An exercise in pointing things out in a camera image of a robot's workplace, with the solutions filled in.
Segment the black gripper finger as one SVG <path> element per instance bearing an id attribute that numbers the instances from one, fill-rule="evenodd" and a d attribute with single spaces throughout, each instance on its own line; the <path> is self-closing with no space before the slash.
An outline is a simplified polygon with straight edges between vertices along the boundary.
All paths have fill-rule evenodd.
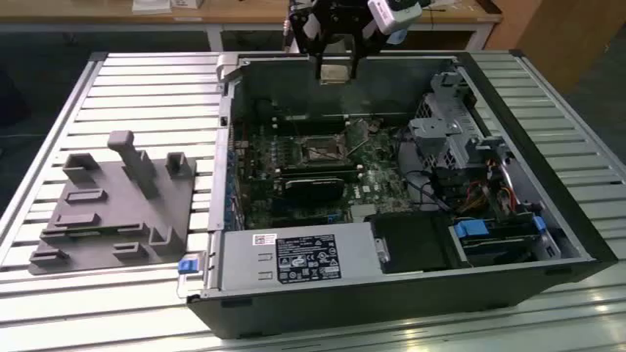
<path id="1" fill-rule="evenodd" d="M 379 39 L 378 25 L 367 3 L 354 3 L 348 10 L 347 28 L 354 44 L 350 77 L 356 78 L 359 61 L 374 53 Z"/>
<path id="2" fill-rule="evenodd" d="M 308 17 L 309 55 L 315 59 L 315 78 L 320 79 L 324 51 L 334 36 L 328 3 L 312 3 Z"/>

